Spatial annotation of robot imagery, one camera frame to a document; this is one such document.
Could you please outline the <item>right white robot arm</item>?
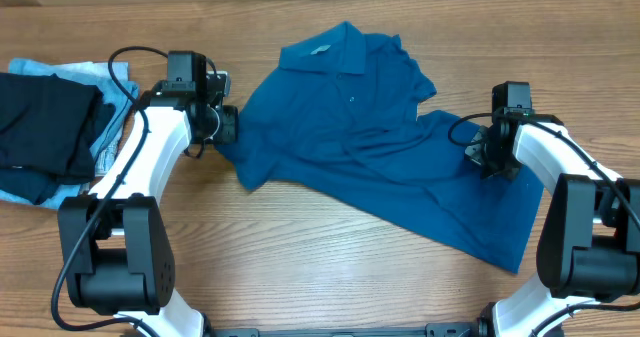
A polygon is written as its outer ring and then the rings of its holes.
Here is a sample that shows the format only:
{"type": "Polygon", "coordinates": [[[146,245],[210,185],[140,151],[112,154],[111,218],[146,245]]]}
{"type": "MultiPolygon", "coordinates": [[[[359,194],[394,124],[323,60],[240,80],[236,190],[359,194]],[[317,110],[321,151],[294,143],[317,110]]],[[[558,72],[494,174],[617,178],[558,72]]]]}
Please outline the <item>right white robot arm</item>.
{"type": "Polygon", "coordinates": [[[618,305],[639,293],[639,182],[601,166],[563,123],[535,112],[530,86],[492,89],[492,124],[465,143],[485,178],[513,179],[529,168],[552,200],[536,252],[535,274],[513,295],[485,307],[467,335],[561,336],[577,312],[631,312],[618,305]]]}

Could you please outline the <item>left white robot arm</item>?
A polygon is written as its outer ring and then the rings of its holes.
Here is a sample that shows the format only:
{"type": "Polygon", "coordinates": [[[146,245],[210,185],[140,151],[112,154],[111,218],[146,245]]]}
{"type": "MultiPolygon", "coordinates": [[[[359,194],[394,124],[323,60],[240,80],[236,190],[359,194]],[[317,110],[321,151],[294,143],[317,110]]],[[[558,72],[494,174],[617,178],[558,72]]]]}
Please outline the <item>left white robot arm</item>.
{"type": "Polygon", "coordinates": [[[127,324],[142,336],[210,336],[207,316],[175,288],[175,259],[159,204],[192,145],[238,138],[238,110],[224,102],[230,77],[193,51],[165,53],[167,76],[133,103],[134,126],[114,165],[85,196],[61,204],[64,264],[50,312],[66,331],[127,324]]]}

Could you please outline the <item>blue polo shirt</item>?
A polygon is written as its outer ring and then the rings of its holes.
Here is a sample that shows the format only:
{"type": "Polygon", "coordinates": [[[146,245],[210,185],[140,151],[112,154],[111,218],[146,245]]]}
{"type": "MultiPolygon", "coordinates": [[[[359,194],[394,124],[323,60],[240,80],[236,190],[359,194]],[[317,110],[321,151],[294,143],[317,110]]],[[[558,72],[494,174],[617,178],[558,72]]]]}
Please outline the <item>blue polo shirt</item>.
{"type": "Polygon", "coordinates": [[[419,113],[435,92],[398,36],[343,22],[281,50],[220,152],[249,190],[300,183],[517,272],[542,183],[484,177],[465,157],[475,124],[419,113]]]}

